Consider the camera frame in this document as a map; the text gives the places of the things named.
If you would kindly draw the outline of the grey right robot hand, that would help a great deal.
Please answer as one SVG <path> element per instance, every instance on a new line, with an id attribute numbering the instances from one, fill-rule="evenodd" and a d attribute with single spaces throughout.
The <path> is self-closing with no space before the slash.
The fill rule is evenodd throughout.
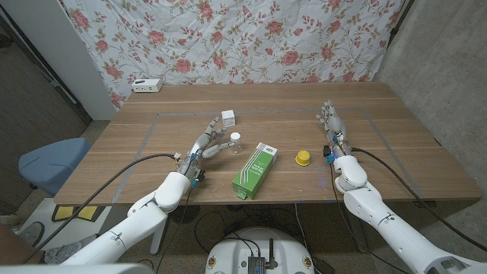
<path id="1" fill-rule="evenodd" d="M 330 151 L 336 158 L 350 155 L 352 150 L 348 144 L 346 126 L 336 113 L 333 102 L 325 101 L 320 111 L 316 118 L 323 125 Z"/>

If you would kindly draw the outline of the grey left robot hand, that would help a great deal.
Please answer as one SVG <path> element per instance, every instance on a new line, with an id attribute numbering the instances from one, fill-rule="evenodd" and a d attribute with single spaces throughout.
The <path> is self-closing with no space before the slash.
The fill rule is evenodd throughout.
<path id="1" fill-rule="evenodd" d="M 235 141 L 229 141 L 221 144 L 211 146 L 213 141 L 224 136 L 228 130 L 225 127 L 215 129 L 215 125 L 218 123 L 219 118 L 215 117 L 206 128 L 205 132 L 198 137 L 193 146 L 188 150 L 186 156 L 180 161 L 179 173 L 184 175 L 190 181 L 198 177 L 199 162 L 203 159 L 212 158 L 220 151 L 235 146 Z"/>

